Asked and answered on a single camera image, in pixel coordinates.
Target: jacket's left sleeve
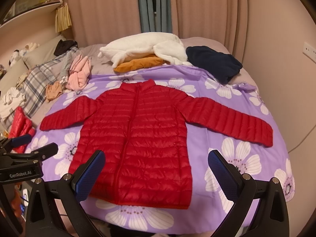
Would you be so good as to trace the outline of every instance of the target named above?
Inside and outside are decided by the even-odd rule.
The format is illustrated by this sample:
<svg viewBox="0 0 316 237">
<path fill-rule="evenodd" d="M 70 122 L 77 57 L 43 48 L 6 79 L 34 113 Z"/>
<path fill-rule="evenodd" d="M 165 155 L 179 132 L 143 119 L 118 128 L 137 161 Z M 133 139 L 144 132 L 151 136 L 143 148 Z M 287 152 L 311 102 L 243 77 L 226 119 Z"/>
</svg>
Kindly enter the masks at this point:
<svg viewBox="0 0 316 237">
<path fill-rule="evenodd" d="M 224 135 L 249 142 L 273 145 L 272 127 L 254 116 L 241 113 L 206 97 L 193 98 L 171 88 L 170 99 L 188 123 L 198 123 Z"/>
<path fill-rule="evenodd" d="M 46 116 L 40 124 L 40 130 L 63 129 L 74 123 L 82 122 L 98 109 L 98 102 L 86 96 L 75 99 L 62 110 Z"/>
</svg>

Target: silver bolt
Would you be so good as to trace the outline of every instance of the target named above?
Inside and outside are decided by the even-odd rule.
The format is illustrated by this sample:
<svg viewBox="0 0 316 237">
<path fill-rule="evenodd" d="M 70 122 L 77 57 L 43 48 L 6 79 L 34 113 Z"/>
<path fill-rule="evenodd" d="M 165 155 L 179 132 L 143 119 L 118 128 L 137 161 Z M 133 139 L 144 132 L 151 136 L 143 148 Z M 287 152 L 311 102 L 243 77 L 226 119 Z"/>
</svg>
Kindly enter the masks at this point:
<svg viewBox="0 0 316 237">
<path fill-rule="evenodd" d="M 63 178 L 67 181 L 71 178 L 71 174 L 64 174 Z"/>
<path fill-rule="evenodd" d="M 242 178 L 244 178 L 245 180 L 250 180 L 251 179 L 251 176 L 249 174 L 243 174 L 242 175 Z"/>
<path fill-rule="evenodd" d="M 278 179 L 278 178 L 273 177 L 273 178 L 272 178 L 272 182 L 274 182 L 274 183 L 279 183 L 280 181 L 279 181 L 279 179 Z"/>
<path fill-rule="evenodd" d="M 39 184 L 39 183 L 41 183 L 41 182 L 42 182 L 42 179 L 41 179 L 41 178 L 35 179 L 35 183 L 36 183 L 36 184 Z"/>
</svg>

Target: purple floral sheet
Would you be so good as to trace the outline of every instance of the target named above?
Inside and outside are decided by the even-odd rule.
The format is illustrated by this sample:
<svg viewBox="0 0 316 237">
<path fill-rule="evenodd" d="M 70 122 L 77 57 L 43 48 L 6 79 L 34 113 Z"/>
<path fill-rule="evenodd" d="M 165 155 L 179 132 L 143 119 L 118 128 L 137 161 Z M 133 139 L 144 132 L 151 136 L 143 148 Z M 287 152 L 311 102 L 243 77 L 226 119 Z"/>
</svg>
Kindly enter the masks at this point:
<svg viewBox="0 0 316 237">
<path fill-rule="evenodd" d="M 153 79 L 158 85 L 182 90 L 193 97 L 209 97 L 225 106 L 265 120 L 274 130 L 274 145 L 265 148 L 187 124 L 187 147 L 193 177 L 193 193 L 189 209 L 119 206 L 89 197 L 81 202 L 88 214 L 124 228 L 153 233 L 185 234 L 215 230 L 227 215 L 233 202 L 227 200 L 208 167 L 207 157 L 212 149 L 219 150 L 240 173 L 248 173 L 258 180 L 277 177 L 283 186 L 286 200 L 292 199 L 295 183 L 284 140 L 255 87 L 249 84 L 222 86 L 203 69 L 173 65 L 121 75 L 93 75 L 82 91 L 60 96 L 48 114 L 65 108 L 79 96 L 86 95 L 95 99 L 106 90 L 118 88 L 122 82 L 136 83 L 148 79 Z M 37 129 L 27 152 L 51 142 L 59 146 L 58 154 L 43 163 L 45 181 L 57 180 L 68 172 L 77 149 L 81 127 L 82 125 L 76 125 L 48 132 Z M 250 224 L 257 203 L 253 202 L 243 226 Z"/>
</svg>

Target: power socket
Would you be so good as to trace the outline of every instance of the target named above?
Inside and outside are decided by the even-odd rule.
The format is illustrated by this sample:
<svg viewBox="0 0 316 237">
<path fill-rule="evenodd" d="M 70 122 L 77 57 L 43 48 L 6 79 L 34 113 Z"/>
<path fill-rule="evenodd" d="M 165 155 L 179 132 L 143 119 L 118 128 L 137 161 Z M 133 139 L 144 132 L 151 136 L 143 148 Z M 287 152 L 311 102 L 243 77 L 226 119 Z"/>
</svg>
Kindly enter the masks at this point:
<svg viewBox="0 0 316 237">
<path fill-rule="evenodd" d="M 307 42 L 304 43 L 303 53 L 316 63 L 316 49 L 310 46 Z"/>
</svg>

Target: pink towel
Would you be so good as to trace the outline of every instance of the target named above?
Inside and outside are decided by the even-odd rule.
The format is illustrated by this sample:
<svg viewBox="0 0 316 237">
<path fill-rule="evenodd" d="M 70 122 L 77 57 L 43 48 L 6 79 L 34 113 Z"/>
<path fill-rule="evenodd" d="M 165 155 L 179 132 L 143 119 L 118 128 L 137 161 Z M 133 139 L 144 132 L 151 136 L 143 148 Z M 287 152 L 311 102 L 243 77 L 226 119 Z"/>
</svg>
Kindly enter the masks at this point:
<svg viewBox="0 0 316 237">
<path fill-rule="evenodd" d="M 88 76 L 91 71 L 91 61 L 87 56 L 82 58 L 82 55 L 78 55 L 71 64 L 69 70 L 69 79 L 66 88 L 73 91 L 80 91 L 86 87 L 88 82 Z"/>
</svg>

